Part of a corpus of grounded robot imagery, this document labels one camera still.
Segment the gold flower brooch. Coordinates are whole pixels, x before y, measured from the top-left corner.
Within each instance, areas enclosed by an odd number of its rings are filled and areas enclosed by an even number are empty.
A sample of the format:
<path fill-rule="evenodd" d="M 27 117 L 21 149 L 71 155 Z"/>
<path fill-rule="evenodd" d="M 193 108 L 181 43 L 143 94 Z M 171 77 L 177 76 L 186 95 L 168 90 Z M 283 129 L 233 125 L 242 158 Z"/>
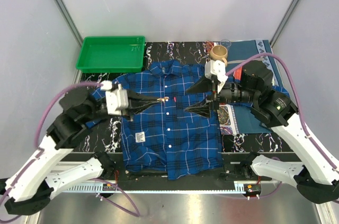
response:
<path fill-rule="evenodd" d="M 166 102 L 169 100 L 169 97 L 158 98 L 157 102 Z"/>

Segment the blue plaid shirt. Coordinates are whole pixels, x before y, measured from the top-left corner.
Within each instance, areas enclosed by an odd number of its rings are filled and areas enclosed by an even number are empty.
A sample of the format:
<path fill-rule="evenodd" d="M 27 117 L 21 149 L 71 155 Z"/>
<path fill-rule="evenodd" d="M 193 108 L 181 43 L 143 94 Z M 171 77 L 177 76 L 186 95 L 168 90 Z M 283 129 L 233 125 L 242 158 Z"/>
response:
<path fill-rule="evenodd" d="M 204 65 L 182 65 L 177 60 L 154 62 L 148 70 L 117 77 L 124 89 L 151 97 L 166 97 L 133 117 L 121 121 L 121 147 L 127 170 L 166 171 L 170 180 L 222 165 L 218 116 L 186 111 L 203 101 L 204 93 L 186 90 L 204 75 Z"/>

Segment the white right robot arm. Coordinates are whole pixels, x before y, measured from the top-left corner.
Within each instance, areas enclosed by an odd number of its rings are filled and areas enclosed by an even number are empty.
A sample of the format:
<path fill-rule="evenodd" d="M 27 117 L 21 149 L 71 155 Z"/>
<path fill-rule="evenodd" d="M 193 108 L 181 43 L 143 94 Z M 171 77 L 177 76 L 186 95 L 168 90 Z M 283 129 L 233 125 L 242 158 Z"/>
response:
<path fill-rule="evenodd" d="M 272 71 L 261 61 L 252 60 L 240 66 L 238 80 L 229 82 L 228 76 L 222 61 L 209 61 L 204 75 L 187 90 L 189 94 L 207 93 L 207 97 L 187 111 L 208 118 L 220 104 L 249 104 L 251 114 L 288 144 L 300 164 L 250 153 L 226 177 L 269 177 L 295 187 L 310 202 L 337 201 L 338 160 L 306 126 L 294 100 L 274 89 Z"/>

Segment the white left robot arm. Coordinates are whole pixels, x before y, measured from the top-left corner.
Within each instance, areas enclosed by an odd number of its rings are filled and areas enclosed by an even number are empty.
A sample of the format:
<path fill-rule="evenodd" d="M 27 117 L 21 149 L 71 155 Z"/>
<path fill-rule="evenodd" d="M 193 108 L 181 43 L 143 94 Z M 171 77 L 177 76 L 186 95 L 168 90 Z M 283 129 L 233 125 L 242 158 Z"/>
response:
<path fill-rule="evenodd" d="M 81 82 L 66 87 L 46 108 L 35 133 L 36 150 L 9 178 L 1 179 L 1 204 L 8 214 L 30 216 L 45 208 L 61 192 L 87 180 L 117 177 L 107 153 L 96 152 L 85 163 L 51 173 L 91 132 L 111 117 L 133 116 L 164 101 L 124 89 L 111 81 Z"/>

